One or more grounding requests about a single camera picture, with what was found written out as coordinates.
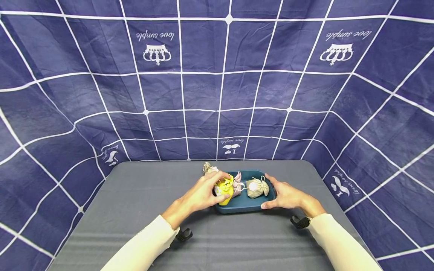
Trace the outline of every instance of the yellow toy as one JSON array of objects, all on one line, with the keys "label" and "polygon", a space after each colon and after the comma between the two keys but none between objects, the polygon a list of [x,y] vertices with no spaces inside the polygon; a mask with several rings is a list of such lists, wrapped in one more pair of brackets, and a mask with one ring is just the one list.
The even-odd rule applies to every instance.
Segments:
[{"label": "yellow toy", "polygon": [[225,201],[219,203],[221,206],[227,205],[233,195],[233,186],[232,186],[233,176],[230,174],[229,176],[230,179],[224,178],[224,181],[219,181],[214,185],[214,192],[216,193],[217,196],[226,195],[226,194],[230,195],[230,197],[227,198]]}]

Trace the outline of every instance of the table surface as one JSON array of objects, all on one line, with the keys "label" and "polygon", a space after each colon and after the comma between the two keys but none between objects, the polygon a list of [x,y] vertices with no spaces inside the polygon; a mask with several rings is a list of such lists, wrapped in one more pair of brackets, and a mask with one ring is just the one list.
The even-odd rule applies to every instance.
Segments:
[{"label": "table surface", "polygon": [[[204,162],[124,162],[114,168],[49,271],[100,270],[137,232],[182,196]],[[316,197],[363,245],[315,168],[306,161],[214,161],[223,171],[260,170]],[[298,209],[222,215],[211,207],[181,225],[193,238],[174,241],[150,270],[333,270],[308,230],[289,218]]]}]

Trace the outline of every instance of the navy blue backdrop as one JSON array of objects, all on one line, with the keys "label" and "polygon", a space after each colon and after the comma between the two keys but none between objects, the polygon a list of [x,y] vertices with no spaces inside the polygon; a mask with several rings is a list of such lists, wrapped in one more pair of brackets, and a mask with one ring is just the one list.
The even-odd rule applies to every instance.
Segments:
[{"label": "navy blue backdrop", "polygon": [[311,162],[384,270],[434,268],[431,0],[0,0],[0,270],[123,161]]}]

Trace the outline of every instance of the cream long sleeve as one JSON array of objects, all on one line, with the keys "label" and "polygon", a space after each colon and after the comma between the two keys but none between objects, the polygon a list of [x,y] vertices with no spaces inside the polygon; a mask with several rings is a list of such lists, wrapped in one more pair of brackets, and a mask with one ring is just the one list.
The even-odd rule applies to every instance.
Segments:
[{"label": "cream long sleeve", "polygon": [[381,271],[377,262],[332,215],[313,218],[308,229],[336,271]]},{"label": "cream long sleeve", "polygon": [[[308,227],[327,253],[336,271],[381,271],[366,250],[333,218],[322,214]],[[102,271],[146,271],[168,249],[179,227],[173,230],[159,215],[151,224],[128,241],[102,268]]]},{"label": "cream long sleeve", "polygon": [[101,271],[146,271],[163,251],[169,248],[179,232],[161,216],[129,240]]}]

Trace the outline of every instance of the plastic tray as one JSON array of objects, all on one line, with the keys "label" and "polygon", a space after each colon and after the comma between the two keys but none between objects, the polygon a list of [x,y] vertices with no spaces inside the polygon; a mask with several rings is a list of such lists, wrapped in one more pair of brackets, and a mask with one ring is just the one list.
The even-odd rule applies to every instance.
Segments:
[{"label": "plastic tray", "polygon": [[[238,171],[241,172],[242,182],[251,180],[253,179],[253,177],[260,180],[262,175],[265,177],[265,173],[259,170],[237,170],[237,171],[228,171],[227,173],[235,177],[238,174]],[[221,206],[219,204],[216,204],[215,206],[217,211],[222,214],[260,211],[261,204],[263,202],[273,200],[276,198],[274,187],[271,185],[270,181],[267,178],[265,178],[265,182],[270,187],[270,192],[268,193],[268,196],[262,194],[261,196],[255,199],[251,199],[247,195],[247,190],[243,190],[240,195],[231,199],[227,205]]]}]

